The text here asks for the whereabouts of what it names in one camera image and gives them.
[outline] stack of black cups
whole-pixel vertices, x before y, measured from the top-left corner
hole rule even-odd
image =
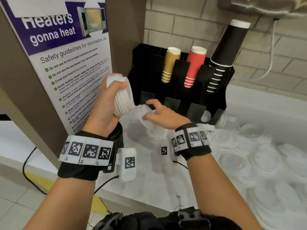
[[[231,20],[209,62],[209,66],[215,67],[216,71],[207,87],[207,92],[214,93],[224,72],[232,67],[250,25],[248,22]]]

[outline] black wristband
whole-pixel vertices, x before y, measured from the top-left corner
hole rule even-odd
[[[187,124],[184,124],[184,125],[178,127],[176,129],[176,131],[184,130],[185,138],[188,139],[189,136],[188,136],[186,129],[190,128],[190,127],[197,127],[197,125],[194,124],[194,123],[187,123]],[[186,161],[189,160],[191,157],[203,156],[203,155],[206,155],[206,154],[209,154],[209,153],[212,152],[209,145],[203,145],[203,146],[199,146],[199,147],[191,147],[190,142],[188,140],[187,140],[187,144],[188,144],[189,148],[177,152],[178,154],[183,156],[183,158]]]
[[[109,140],[101,135],[96,135],[87,131],[79,131],[75,135],[91,137],[96,139]],[[92,166],[92,165],[78,165],[62,162],[59,167],[58,176],[60,178],[78,178],[88,181],[96,181],[99,171],[105,169],[107,166]]]

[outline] microwave image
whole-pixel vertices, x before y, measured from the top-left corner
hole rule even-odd
[[[104,8],[77,7],[83,37],[95,31],[106,29]]]

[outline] black organizer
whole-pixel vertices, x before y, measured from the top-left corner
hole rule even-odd
[[[231,67],[221,77],[214,93],[207,92],[207,87],[216,68],[209,66],[206,57],[192,88],[186,88],[184,81],[190,62],[186,62],[188,53],[182,52],[176,60],[169,83],[161,81],[164,59],[167,49],[147,44],[138,45],[132,52],[132,69],[128,79],[136,105],[145,104],[156,98],[165,106],[187,117],[193,123],[202,123],[205,110],[211,113],[209,124],[215,125],[226,109],[226,87],[235,70]]]

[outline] person's left hand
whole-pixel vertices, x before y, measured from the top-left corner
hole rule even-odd
[[[108,135],[116,127],[119,118],[115,116],[115,96],[118,91],[128,87],[128,82],[113,81],[108,88],[106,88],[106,79],[103,79],[101,85],[101,94],[96,100],[95,107],[89,116],[83,131],[108,137]]]

